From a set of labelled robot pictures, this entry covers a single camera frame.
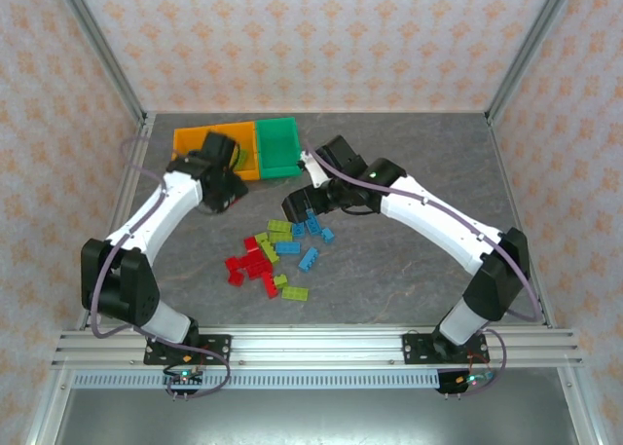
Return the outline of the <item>green plastic bin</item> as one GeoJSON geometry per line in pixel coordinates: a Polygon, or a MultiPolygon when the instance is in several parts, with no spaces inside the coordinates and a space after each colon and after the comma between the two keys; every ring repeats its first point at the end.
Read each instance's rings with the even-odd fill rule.
{"type": "Polygon", "coordinates": [[[295,118],[258,120],[255,128],[261,179],[300,175],[301,145],[295,118]]]}

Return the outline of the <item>small electronics board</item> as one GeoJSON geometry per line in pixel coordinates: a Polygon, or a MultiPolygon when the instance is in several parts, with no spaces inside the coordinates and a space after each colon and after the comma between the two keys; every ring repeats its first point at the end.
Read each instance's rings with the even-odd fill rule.
{"type": "Polygon", "coordinates": [[[176,369],[169,365],[163,369],[166,392],[172,397],[190,398],[199,392],[203,380],[202,372],[197,367],[176,369]]]}
{"type": "Polygon", "coordinates": [[[467,369],[441,369],[438,371],[436,391],[445,399],[462,399],[483,389],[495,378],[491,371],[471,372],[467,369]]]}

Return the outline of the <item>grey metal sheet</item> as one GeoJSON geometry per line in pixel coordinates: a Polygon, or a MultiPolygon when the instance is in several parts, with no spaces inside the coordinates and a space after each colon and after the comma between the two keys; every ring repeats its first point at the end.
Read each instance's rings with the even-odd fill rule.
{"type": "Polygon", "coordinates": [[[564,398],[512,385],[432,390],[76,390],[55,445],[578,445],[564,398]]]}

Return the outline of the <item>thin aluminium frame rail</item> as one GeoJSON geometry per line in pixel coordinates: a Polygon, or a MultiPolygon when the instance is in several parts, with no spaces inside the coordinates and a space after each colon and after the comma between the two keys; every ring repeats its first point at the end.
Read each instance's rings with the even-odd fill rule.
{"type": "Polygon", "coordinates": [[[346,109],[346,108],[319,108],[319,107],[312,107],[312,108],[276,108],[276,107],[269,107],[268,109],[259,109],[259,108],[251,108],[251,109],[226,109],[226,110],[147,110],[145,111],[145,115],[159,115],[159,114],[182,114],[182,115],[186,115],[186,114],[206,114],[206,115],[215,115],[215,114],[269,114],[269,113],[276,113],[276,114],[299,114],[299,113],[304,113],[304,114],[334,114],[334,113],[339,113],[339,114],[353,114],[353,113],[357,113],[357,114],[379,114],[379,113],[390,113],[390,114],[403,114],[403,113],[408,113],[408,114],[482,114],[485,115],[487,113],[487,109],[457,109],[457,108],[450,108],[450,109],[407,109],[407,108],[402,108],[402,107],[398,107],[397,109],[393,108],[390,109],[388,107],[384,107],[384,108],[350,108],[350,109],[346,109]]]}

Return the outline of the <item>wide aluminium mounting rail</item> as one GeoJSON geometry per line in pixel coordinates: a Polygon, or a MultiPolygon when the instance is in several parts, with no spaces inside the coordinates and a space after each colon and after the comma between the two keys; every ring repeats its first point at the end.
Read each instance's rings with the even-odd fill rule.
{"type": "MultiPolygon", "coordinates": [[[[246,369],[402,369],[402,336],[424,334],[430,326],[396,324],[338,325],[222,325],[206,326],[202,333],[233,337],[230,363],[246,369]]],[[[510,368],[583,366],[588,354],[571,329],[536,324],[511,324],[495,328],[486,339],[490,365],[502,361],[506,347],[510,368]]],[[[142,364],[145,339],[123,331],[107,339],[91,332],[61,333],[52,360],[55,369],[124,369],[142,364]]]]}

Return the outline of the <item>aluminium frame post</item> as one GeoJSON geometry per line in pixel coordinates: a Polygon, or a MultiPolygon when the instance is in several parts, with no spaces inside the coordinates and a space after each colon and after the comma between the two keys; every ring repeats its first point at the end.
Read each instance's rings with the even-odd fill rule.
{"type": "Polygon", "coordinates": [[[143,109],[122,65],[116,58],[103,30],[93,15],[87,0],[65,0],[65,2],[102,63],[104,71],[109,76],[130,115],[136,122],[143,122],[147,116],[146,111],[143,109]]]}
{"type": "Polygon", "coordinates": [[[544,0],[518,52],[503,76],[491,104],[484,112],[485,119],[490,127],[503,115],[506,105],[519,87],[537,50],[554,26],[556,18],[567,2],[568,0],[544,0]]]}

